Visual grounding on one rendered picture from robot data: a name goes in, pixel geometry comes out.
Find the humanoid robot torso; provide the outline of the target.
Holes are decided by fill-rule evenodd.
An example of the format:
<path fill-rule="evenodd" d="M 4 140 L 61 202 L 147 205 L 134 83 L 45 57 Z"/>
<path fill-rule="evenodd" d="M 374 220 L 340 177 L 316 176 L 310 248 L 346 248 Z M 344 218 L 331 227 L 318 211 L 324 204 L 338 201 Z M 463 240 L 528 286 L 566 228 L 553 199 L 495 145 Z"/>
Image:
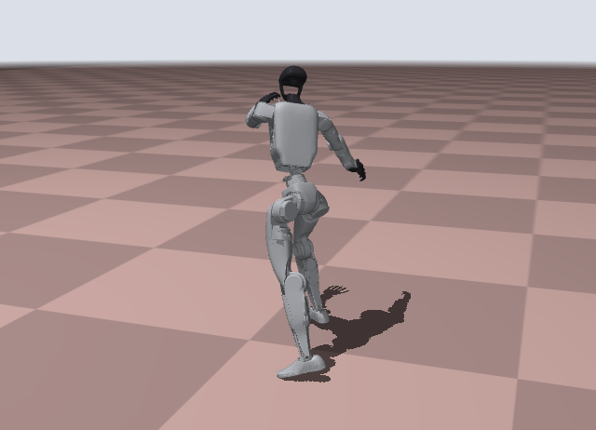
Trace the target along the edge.
<path fill-rule="evenodd" d="M 318 150 L 318 111 L 310 104 L 281 101 L 268 121 L 270 154 L 277 171 L 290 172 L 282 198 L 293 195 L 298 215 L 316 212 L 320 200 L 314 183 L 301 174 L 311 168 Z"/>

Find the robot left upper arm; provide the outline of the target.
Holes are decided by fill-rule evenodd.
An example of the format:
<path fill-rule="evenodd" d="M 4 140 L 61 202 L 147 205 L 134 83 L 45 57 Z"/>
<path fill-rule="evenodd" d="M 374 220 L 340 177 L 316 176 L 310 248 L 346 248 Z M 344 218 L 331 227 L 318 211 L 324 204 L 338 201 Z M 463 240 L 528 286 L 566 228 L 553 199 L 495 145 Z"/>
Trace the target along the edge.
<path fill-rule="evenodd" d="M 254 109 L 249 115 L 249 119 L 246 121 L 250 128 L 259 128 L 262 123 L 267 123 L 273 117 L 275 107 L 269 103 L 259 101 L 256 103 Z"/>

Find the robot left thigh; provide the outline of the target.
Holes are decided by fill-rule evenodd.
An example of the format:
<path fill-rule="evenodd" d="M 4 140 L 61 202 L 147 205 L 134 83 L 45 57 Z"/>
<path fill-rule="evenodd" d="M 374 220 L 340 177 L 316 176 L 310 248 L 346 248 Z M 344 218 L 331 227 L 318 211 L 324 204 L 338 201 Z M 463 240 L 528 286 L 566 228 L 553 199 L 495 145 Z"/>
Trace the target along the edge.
<path fill-rule="evenodd" d="M 306 292 L 308 288 L 306 277 L 291 270 L 292 233 L 287 223 L 294 221 L 297 214 L 297 200 L 293 195 L 280 198 L 269 206 L 266 215 L 266 244 L 270 262 L 280 285 L 284 288 L 285 280 L 289 275 L 299 275 L 304 281 Z"/>

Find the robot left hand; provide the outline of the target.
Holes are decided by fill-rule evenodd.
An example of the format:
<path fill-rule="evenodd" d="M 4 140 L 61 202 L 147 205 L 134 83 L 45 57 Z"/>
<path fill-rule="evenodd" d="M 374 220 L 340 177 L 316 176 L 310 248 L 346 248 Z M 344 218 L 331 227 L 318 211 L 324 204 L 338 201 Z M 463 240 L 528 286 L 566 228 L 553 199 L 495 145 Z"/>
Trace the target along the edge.
<path fill-rule="evenodd" d="M 278 93 L 272 92 L 272 93 L 269 93 L 268 95 L 262 97 L 259 101 L 263 101 L 263 102 L 269 103 L 271 100 L 273 101 L 274 98 L 277 99 L 278 97 L 280 97 L 280 95 Z M 259 102 L 259 101 L 257 101 L 257 102 Z"/>

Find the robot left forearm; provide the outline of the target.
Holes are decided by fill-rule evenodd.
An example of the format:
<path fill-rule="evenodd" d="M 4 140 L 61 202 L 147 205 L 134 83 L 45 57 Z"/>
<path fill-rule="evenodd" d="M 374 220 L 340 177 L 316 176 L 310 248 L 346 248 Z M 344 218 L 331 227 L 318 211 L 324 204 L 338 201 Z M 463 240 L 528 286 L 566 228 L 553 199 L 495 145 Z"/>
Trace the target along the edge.
<path fill-rule="evenodd" d="M 251 111 L 254 109 L 254 107 L 255 107 L 255 106 L 253 106 L 253 107 L 250 109 L 250 111 L 248 112 L 248 114 L 247 114 L 247 116 L 246 116 L 246 119 L 245 119 L 245 121 L 247 121 L 247 120 L 249 119 L 249 115 L 250 115 Z"/>

